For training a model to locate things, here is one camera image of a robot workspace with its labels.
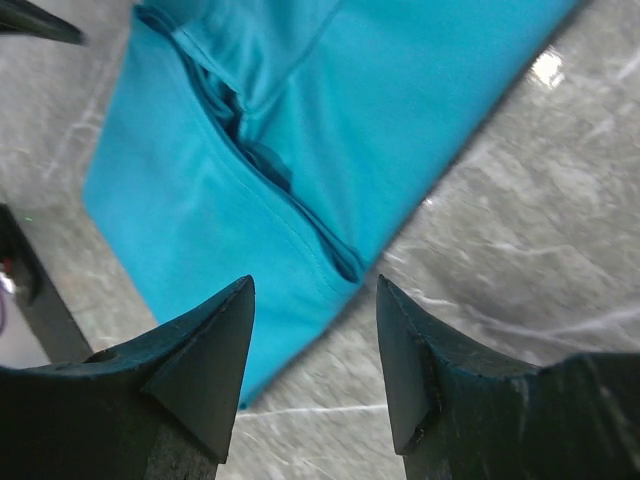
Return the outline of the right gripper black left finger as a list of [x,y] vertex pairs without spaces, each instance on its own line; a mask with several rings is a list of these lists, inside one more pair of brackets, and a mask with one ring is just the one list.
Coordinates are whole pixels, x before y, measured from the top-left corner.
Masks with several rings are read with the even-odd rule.
[[5,479],[212,479],[228,457],[254,325],[244,276],[81,362],[1,371]]

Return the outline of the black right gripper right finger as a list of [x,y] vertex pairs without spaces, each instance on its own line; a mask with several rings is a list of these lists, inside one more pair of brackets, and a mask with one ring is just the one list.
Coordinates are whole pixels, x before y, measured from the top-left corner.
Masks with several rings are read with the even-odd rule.
[[423,310],[385,277],[376,321],[393,446],[410,479],[635,479],[639,357],[538,367]]

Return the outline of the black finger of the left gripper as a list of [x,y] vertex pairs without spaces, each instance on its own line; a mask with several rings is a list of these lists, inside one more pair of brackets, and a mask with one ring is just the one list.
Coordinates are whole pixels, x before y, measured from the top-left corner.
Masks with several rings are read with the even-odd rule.
[[25,0],[1,0],[1,34],[82,45],[85,34],[73,24]]

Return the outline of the teal polo shirt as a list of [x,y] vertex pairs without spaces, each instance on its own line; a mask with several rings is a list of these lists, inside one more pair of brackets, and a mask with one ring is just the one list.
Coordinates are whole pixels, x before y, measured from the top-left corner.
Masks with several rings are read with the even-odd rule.
[[341,312],[571,1],[144,1],[84,203],[154,317],[249,275],[247,407]]

